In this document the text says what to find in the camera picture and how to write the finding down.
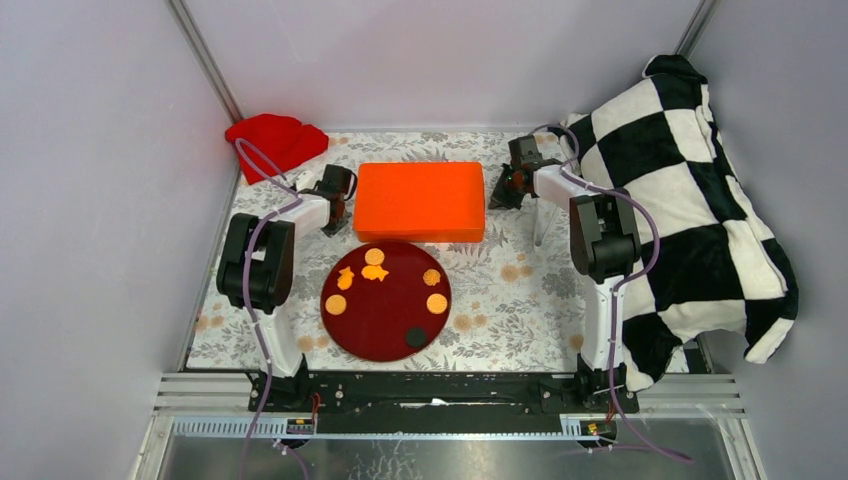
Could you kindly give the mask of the orange tin lid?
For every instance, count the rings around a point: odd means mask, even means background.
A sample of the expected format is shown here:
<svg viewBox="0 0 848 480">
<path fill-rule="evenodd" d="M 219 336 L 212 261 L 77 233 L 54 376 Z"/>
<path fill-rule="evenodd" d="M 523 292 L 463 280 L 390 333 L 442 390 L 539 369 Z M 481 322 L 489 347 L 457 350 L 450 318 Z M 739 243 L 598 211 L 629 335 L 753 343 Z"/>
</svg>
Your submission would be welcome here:
<svg viewBox="0 0 848 480">
<path fill-rule="evenodd" d="M 353 230 L 362 242 L 479 243 L 485 227 L 479 162 L 371 162 L 358 169 Z"/>
</svg>

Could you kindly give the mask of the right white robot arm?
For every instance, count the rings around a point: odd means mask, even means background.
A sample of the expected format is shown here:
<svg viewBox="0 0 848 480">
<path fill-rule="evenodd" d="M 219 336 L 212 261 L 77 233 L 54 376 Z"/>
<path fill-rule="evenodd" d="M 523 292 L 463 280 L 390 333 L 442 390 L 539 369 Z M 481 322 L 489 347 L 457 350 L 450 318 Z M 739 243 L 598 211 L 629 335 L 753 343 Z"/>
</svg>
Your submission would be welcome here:
<svg viewBox="0 0 848 480">
<path fill-rule="evenodd" d="M 543 158 L 532 135 L 509 141 L 508 151 L 510 161 L 502 165 L 488 208 L 519 209 L 531 196 L 568 212 L 570 257 L 587 292 L 579 367 L 613 370 L 624 363 L 618 341 L 623 281 L 633 273 L 641 252 L 632 199 L 622 190 L 589 183 L 564 163 Z"/>
</svg>

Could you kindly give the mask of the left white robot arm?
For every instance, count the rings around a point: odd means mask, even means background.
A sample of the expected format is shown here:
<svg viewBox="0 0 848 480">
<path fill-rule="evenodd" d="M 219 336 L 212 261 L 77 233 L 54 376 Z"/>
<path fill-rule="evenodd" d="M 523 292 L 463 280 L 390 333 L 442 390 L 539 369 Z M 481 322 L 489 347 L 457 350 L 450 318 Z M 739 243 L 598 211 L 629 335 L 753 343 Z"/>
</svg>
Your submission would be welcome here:
<svg viewBox="0 0 848 480">
<path fill-rule="evenodd" d="M 244 309 L 265 362 L 268 375 L 278 377 L 272 398 L 288 411 L 309 401 L 310 385 L 296 375 L 305 363 L 291 322 L 279 310 L 294 283 L 299 240 L 321 232 L 331 238 L 349 222 L 347 201 L 353 197 L 358 177 L 352 170 L 328 165 L 320 179 L 295 190 L 282 179 L 287 199 L 263 217 L 234 214 L 227 227 L 215 284 L 231 306 Z"/>
</svg>

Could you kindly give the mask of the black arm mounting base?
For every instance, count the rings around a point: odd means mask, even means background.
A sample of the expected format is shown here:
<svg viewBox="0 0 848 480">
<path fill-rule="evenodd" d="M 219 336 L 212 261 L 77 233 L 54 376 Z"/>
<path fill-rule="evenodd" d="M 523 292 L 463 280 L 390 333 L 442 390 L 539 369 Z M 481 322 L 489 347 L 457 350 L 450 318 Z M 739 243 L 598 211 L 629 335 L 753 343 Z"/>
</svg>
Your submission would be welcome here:
<svg viewBox="0 0 848 480">
<path fill-rule="evenodd" d="M 248 409 L 303 413 L 321 434 L 556 434 L 562 416 L 605 419 L 608 391 L 570 374 L 306 371 L 249 377 Z"/>
</svg>

